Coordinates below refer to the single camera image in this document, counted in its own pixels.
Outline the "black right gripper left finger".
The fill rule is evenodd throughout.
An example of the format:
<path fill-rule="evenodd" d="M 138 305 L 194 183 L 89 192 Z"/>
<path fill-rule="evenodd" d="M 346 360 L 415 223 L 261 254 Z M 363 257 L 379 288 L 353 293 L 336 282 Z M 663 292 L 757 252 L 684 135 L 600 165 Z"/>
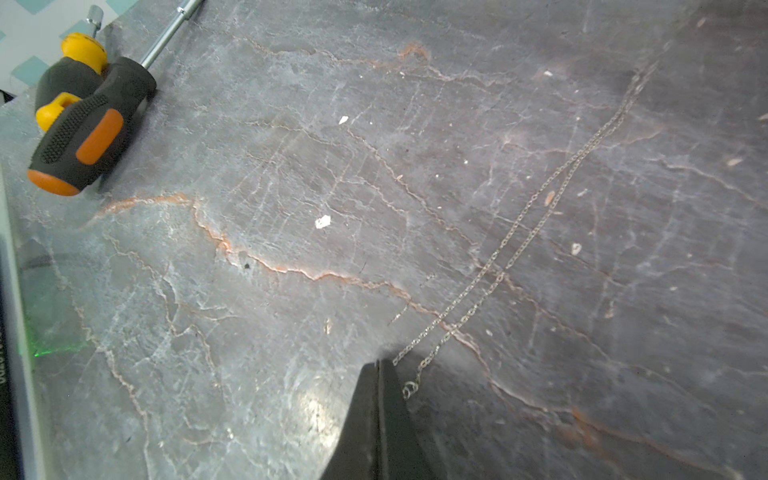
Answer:
<path fill-rule="evenodd" d="M 378 381 L 379 365 L 364 365 L 321 479 L 379 478 Z"/>

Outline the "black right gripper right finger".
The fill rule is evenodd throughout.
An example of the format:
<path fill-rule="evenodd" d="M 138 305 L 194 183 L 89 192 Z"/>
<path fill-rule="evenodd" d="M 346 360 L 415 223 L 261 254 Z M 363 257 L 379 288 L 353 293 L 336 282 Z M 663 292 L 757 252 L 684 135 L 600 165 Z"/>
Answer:
<path fill-rule="evenodd" d="M 390 360 L 379 361 L 379 478 L 437 479 L 419 444 Z"/>

